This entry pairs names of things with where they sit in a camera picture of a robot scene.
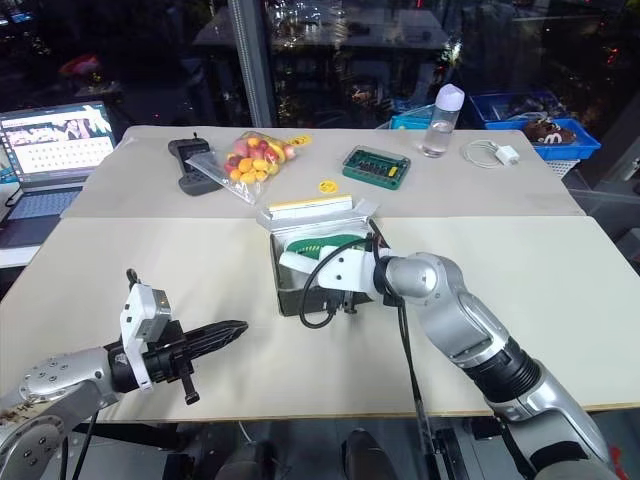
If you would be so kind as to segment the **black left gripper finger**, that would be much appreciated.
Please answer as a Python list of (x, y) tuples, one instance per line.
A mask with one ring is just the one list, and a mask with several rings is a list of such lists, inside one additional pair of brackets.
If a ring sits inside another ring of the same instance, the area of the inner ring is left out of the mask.
[(249, 325), (240, 320), (208, 324), (185, 333), (190, 346), (226, 346), (237, 340)]
[(246, 328), (206, 328), (188, 333), (188, 350), (191, 358), (199, 358), (224, 348), (237, 340)]

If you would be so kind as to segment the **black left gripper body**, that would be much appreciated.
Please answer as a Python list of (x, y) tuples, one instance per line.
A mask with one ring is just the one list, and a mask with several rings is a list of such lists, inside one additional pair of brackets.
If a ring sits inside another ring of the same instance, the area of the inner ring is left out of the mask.
[(180, 381), (184, 389), (185, 403), (192, 405), (198, 402), (200, 395), (192, 379), (195, 350), (180, 322), (169, 321), (158, 340), (150, 342), (148, 347), (149, 350), (143, 355), (143, 359), (151, 381)]

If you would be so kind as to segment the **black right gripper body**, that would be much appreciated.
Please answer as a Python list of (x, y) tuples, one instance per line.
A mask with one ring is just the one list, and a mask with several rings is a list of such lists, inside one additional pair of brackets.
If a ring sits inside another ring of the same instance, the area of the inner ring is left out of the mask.
[(331, 289), (327, 292), (326, 311), (329, 314), (336, 314), (341, 310), (346, 314), (354, 315), (359, 305), (370, 302), (372, 299), (366, 293)]

